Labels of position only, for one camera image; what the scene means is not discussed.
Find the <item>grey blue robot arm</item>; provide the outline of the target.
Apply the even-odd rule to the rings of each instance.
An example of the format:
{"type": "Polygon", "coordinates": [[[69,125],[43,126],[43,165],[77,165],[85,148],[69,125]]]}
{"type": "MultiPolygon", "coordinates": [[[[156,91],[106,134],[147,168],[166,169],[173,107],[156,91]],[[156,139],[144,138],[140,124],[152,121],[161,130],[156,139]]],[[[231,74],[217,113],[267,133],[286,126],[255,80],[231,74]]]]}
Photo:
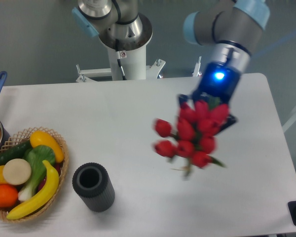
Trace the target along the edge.
{"type": "MultiPolygon", "coordinates": [[[[159,74],[163,63],[146,64],[153,29],[136,0],[80,0],[72,15],[87,35],[98,37],[107,48],[113,80],[149,79],[159,74]]],[[[205,13],[188,15],[184,39],[191,44],[212,44],[214,51],[197,88],[190,95],[180,95],[179,103],[204,99],[228,104],[269,16],[263,0],[221,0],[205,13]]]]}

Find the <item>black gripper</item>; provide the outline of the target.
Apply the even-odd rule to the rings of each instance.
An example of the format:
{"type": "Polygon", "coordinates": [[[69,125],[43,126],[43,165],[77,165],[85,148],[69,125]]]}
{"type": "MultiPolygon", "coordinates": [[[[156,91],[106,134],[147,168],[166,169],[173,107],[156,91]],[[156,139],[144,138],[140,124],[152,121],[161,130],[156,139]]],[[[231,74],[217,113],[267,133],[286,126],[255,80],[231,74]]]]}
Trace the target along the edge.
{"type": "MultiPolygon", "coordinates": [[[[194,102],[206,95],[220,98],[223,104],[228,104],[239,83],[241,74],[232,68],[211,62],[207,65],[205,72],[202,74],[198,87],[192,92],[192,95],[179,94],[179,107],[194,109],[194,102]]],[[[229,114],[226,122],[220,127],[218,133],[237,123],[237,117],[229,114]]]]}

